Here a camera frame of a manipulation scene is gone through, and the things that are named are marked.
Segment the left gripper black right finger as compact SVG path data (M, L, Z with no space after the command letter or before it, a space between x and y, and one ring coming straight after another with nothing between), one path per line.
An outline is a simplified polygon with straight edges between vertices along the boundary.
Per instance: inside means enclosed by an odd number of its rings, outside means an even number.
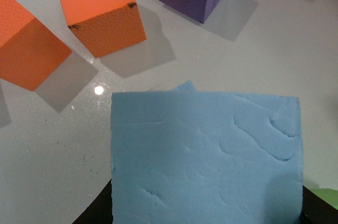
M337 223L337 210L303 186L301 223Z

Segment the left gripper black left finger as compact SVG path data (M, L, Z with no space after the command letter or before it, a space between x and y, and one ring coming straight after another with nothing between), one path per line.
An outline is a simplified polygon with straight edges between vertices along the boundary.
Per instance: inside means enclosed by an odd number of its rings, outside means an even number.
M111 180L73 224L112 224Z

